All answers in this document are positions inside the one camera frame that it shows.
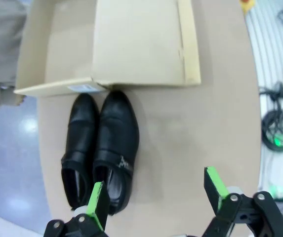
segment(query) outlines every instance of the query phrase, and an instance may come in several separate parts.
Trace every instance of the cardboard shoe box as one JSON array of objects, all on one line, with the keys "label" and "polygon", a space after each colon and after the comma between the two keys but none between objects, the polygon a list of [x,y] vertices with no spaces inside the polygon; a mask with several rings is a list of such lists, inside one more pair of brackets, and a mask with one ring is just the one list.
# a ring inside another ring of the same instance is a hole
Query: cardboard shoe box
[{"label": "cardboard shoe box", "polygon": [[191,0],[34,0],[15,93],[201,82]]}]

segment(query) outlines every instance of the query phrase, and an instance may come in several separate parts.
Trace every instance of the shoe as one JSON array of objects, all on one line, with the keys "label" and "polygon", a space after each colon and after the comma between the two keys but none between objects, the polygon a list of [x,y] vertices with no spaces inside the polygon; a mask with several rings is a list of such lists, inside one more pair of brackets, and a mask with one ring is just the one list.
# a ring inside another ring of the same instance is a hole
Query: shoe
[{"label": "shoe", "polygon": [[87,205],[93,190],[92,163],[98,122],[93,98],[80,94],[71,109],[66,152],[61,159],[62,181],[72,209]]},{"label": "shoe", "polygon": [[132,106],[124,93],[113,91],[100,114],[93,162],[94,181],[107,185],[110,215],[128,204],[138,146],[139,129]]}]

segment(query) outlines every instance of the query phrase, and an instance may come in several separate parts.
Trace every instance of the yellow object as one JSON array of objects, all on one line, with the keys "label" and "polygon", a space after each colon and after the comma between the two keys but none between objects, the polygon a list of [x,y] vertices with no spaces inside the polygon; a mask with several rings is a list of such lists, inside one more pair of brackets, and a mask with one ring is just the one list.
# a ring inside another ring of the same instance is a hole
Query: yellow object
[{"label": "yellow object", "polygon": [[255,0],[249,0],[248,2],[240,0],[240,4],[244,14],[246,15],[248,11],[255,6]]}]

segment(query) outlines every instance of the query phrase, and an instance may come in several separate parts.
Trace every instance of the gray cloth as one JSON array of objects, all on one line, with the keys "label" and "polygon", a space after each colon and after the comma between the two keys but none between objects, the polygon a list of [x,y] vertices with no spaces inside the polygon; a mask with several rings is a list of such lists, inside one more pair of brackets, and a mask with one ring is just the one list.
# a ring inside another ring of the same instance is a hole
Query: gray cloth
[{"label": "gray cloth", "polygon": [[18,0],[0,0],[0,105],[17,105],[20,95],[13,93],[26,7]]}]

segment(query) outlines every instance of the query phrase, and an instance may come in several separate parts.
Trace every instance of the metal screw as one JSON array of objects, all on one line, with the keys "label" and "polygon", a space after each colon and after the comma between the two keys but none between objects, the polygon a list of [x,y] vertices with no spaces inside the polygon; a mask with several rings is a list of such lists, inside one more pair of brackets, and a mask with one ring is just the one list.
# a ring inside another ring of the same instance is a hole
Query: metal screw
[{"label": "metal screw", "polygon": [[60,222],[56,222],[56,223],[54,223],[54,225],[53,225],[54,228],[58,228],[59,226],[60,226]]},{"label": "metal screw", "polygon": [[264,200],[264,199],[265,199],[265,197],[264,197],[264,195],[263,195],[263,194],[259,194],[259,195],[258,195],[258,199],[260,199],[260,200]]},{"label": "metal screw", "polygon": [[80,221],[80,222],[83,222],[84,220],[85,220],[85,217],[84,217],[84,216],[82,216],[82,217],[79,218],[79,221]]},{"label": "metal screw", "polygon": [[231,195],[231,201],[238,201],[238,197],[236,195]]}]

